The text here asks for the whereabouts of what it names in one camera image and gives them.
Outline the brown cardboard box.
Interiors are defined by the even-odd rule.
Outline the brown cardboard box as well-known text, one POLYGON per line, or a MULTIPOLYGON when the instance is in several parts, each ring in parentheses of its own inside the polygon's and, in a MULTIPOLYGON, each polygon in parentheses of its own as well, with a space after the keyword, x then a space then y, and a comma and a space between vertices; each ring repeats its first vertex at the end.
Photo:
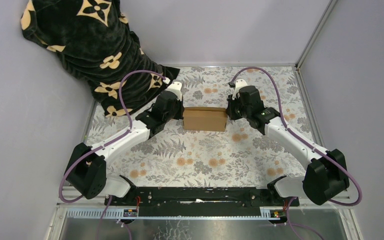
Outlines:
POLYGON ((224 132, 228 116, 222 107, 186 107, 183 129, 188 131, 224 132))

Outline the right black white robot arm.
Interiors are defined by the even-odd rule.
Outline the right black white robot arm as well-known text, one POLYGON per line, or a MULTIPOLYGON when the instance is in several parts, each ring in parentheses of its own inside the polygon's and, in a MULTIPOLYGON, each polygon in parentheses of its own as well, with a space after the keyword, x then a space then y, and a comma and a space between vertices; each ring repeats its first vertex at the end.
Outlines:
POLYGON ((257 96, 253 85, 230 85, 233 93, 227 98, 226 113, 232 120, 245 119, 262 135, 277 142, 305 169, 304 176, 281 176, 267 184, 267 201, 281 205, 289 197, 308 198, 316 205, 330 201, 350 186, 345 156, 338 149, 326 148, 310 142, 282 120, 280 113, 266 107, 257 96))

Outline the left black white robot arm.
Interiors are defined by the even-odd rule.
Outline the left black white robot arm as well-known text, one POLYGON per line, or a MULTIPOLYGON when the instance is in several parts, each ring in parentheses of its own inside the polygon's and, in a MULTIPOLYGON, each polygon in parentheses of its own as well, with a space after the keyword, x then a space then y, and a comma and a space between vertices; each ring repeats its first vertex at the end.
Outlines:
POLYGON ((126 177, 108 174, 107 168, 123 152, 161 132, 170 120, 182 119, 183 112, 181 92, 162 91, 151 108, 140 113, 130 126, 92 146, 78 144, 62 181, 68 181, 88 200, 104 194, 116 197, 124 206, 132 204, 135 200, 133 183, 126 177))

